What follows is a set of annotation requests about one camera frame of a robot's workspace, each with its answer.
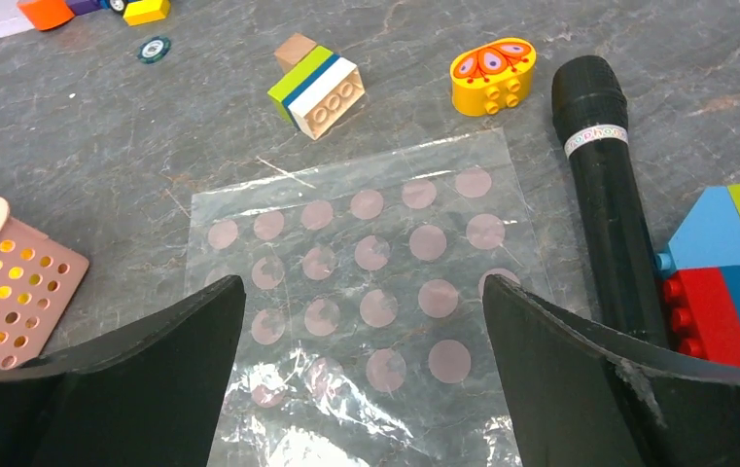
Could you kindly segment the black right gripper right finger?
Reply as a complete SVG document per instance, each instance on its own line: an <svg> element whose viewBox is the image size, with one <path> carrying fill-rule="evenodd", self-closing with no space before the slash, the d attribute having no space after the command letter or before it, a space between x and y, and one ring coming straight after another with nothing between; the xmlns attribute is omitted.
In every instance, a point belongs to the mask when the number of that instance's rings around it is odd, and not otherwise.
<svg viewBox="0 0 740 467"><path fill-rule="evenodd" d="M526 466L740 466L740 368L554 305L498 274L483 313Z"/></svg>

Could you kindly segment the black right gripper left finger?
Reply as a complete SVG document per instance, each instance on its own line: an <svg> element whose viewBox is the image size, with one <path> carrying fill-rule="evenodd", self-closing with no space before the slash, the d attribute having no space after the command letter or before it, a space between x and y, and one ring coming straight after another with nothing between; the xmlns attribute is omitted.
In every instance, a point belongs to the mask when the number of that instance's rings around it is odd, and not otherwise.
<svg viewBox="0 0 740 467"><path fill-rule="evenodd" d="M0 466L202 466L243 328L242 279L0 370Z"/></svg>

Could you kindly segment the clear dotted zip top bag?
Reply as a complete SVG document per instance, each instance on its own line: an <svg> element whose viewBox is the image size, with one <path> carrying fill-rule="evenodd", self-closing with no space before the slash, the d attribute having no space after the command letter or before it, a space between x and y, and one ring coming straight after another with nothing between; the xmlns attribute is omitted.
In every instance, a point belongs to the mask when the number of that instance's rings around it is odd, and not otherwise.
<svg viewBox="0 0 740 467"><path fill-rule="evenodd" d="M195 195L186 290L229 274L210 465L520 464L483 285L549 285L501 130Z"/></svg>

